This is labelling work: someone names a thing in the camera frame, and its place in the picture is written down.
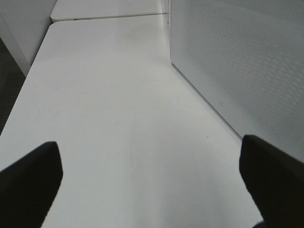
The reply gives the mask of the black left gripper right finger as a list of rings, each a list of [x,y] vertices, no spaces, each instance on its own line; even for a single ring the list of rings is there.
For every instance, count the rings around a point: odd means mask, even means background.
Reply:
[[[302,162],[255,135],[245,135],[239,172],[268,228],[304,226]]]

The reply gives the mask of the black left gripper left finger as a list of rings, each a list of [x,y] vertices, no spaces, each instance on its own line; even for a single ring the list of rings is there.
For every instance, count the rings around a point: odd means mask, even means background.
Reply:
[[[0,172],[0,226],[40,228],[63,178],[56,142],[45,142]]]

